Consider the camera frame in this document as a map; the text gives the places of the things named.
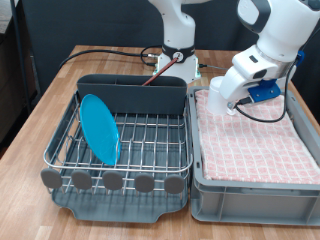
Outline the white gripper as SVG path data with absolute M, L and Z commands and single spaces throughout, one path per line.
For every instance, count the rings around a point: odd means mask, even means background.
M 232 63 L 219 88 L 228 102 L 229 115 L 235 115 L 232 102 L 251 97 L 257 103 L 279 96 L 281 90 L 277 81 L 286 76 L 290 67 L 289 62 L 268 57 L 256 45 L 236 54 Z

